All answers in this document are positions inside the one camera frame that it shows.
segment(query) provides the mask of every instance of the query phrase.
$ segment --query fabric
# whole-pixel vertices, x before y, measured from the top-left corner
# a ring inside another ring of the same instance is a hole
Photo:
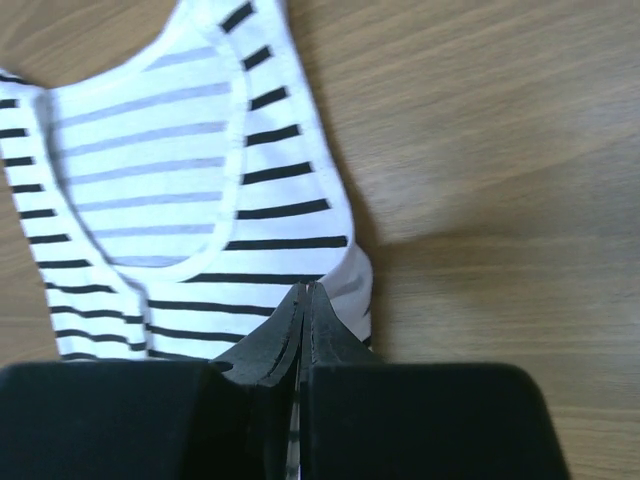
[[[371,267],[280,0],[181,0],[74,85],[0,72],[0,152],[63,359],[212,359],[312,280],[369,338]]]

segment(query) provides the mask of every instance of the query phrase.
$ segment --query table surface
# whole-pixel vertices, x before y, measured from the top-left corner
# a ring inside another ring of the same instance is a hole
[[[0,0],[46,86],[149,43],[173,0]],[[375,346],[542,387],[576,479],[640,478],[640,3],[290,0],[360,243]],[[0,364],[55,358],[0,183]]]

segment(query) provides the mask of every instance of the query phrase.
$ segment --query neckline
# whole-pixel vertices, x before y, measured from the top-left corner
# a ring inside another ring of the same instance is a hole
[[[228,243],[233,224],[237,195],[244,173],[244,123],[247,113],[247,80],[241,68],[241,59],[237,57],[232,45],[217,25],[214,28],[202,31],[200,25],[194,25],[189,16],[191,0],[178,0],[173,13],[169,17],[164,29],[159,36],[147,47],[135,54],[122,65],[108,70],[97,76],[90,77],[81,82],[58,87],[55,89],[39,89],[39,95],[53,95],[56,101],[78,99],[83,95],[96,93],[101,88],[113,87],[136,73],[140,73],[144,67],[159,58],[168,47],[184,32],[187,27],[193,28],[202,34],[212,47],[215,46],[218,56],[229,74],[231,85],[230,103],[231,114],[227,122],[227,137],[229,149],[226,155],[223,169],[223,195],[218,214],[214,220],[212,234],[208,237],[202,249],[189,258],[167,267],[132,267],[116,265],[107,260],[100,247],[92,240],[90,232],[87,232],[81,219],[74,210],[73,204],[62,191],[51,161],[51,155],[46,142],[46,129],[38,116],[37,98],[34,99],[34,108],[28,109],[30,115],[31,139],[34,143],[34,161],[38,168],[40,183],[51,198],[52,204],[64,224],[64,231],[71,241],[79,247],[79,255],[87,259],[92,266],[98,267],[105,277],[111,279],[122,288],[131,283],[147,283],[153,281],[180,282],[201,273],[214,258],[223,251]]]

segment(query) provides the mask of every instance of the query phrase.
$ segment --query garment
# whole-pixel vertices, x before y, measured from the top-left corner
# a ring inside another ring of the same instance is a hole
[[[297,281],[370,337],[371,266],[279,0],[180,0],[151,45],[74,85],[0,74],[63,359],[212,359]]]

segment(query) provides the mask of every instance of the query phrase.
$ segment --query sleeveless top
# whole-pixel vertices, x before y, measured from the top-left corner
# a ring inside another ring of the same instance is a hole
[[[0,71],[0,153],[62,359],[213,359],[321,281],[370,337],[372,271],[279,0],[180,0],[123,65]]]

